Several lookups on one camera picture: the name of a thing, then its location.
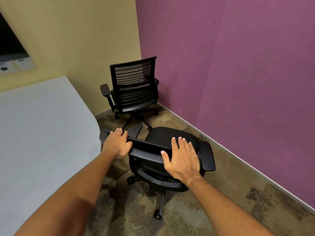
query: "wall socket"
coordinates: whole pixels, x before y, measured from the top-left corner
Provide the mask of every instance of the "wall socket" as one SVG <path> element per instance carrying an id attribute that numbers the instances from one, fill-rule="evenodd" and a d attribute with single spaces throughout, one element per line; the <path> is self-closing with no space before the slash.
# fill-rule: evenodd
<path id="1" fill-rule="evenodd" d="M 35 68 L 35 65 L 30 57 L 14 60 L 13 62 L 19 70 L 28 70 Z"/>
<path id="2" fill-rule="evenodd" d="M 8 61 L 5 63 L 0 63 L 0 75 L 11 74 L 19 71 L 12 62 Z"/>

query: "black screen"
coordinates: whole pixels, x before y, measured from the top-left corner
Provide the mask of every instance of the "black screen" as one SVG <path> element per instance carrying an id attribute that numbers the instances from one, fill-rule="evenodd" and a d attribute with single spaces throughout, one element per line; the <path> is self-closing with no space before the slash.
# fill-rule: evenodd
<path id="1" fill-rule="evenodd" d="M 28 57 L 27 52 L 0 13 L 0 62 Z"/>

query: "person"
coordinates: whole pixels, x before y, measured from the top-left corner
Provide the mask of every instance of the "person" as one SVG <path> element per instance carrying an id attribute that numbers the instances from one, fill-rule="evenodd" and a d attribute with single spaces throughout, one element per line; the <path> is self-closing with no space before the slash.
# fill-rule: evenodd
<path id="1" fill-rule="evenodd" d="M 102 181 L 113 160 L 123 158 L 132 147 L 128 133 L 111 132 L 99 156 L 65 182 L 19 228 L 15 236 L 83 235 L 95 206 Z M 198 157 L 191 143 L 172 138 L 172 159 L 162 151 L 164 167 L 183 182 L 199 201 L 218 235 L 273 235 L 199 174 Z"/>

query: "white table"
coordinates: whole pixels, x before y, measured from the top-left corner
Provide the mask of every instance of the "white table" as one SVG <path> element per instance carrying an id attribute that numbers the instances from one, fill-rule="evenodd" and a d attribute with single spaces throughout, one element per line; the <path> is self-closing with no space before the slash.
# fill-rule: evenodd
<path id="1" fill-rule="evenodd" d="M 99 134 L 66 76 L 0 93 L 2 236 L 100 153 Z"/>

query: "person's right arm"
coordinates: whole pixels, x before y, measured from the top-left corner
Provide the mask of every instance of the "person's right arm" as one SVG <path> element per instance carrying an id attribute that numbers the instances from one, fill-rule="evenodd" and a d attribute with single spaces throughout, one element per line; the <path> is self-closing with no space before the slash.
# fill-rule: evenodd
<path id="1" fill-rule="evenodd" d="M 179 148 L 173 138 L 171 162 L 167 153 L 161 152 L 164 167 L 193 192 L 218 235 L 273 235 L 202 178 L 198 156 L 191 143 L 179 138 L 178 144 Z"/>

